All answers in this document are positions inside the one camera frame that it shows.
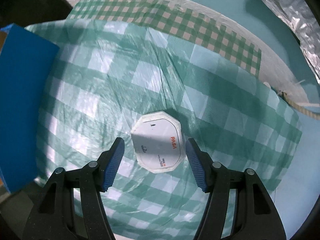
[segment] white octagonal lid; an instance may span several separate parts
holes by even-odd
[[[153,173],[173,171],[185,158],[180,122],[163,111],[140,117],[131,138],[139,165]]]

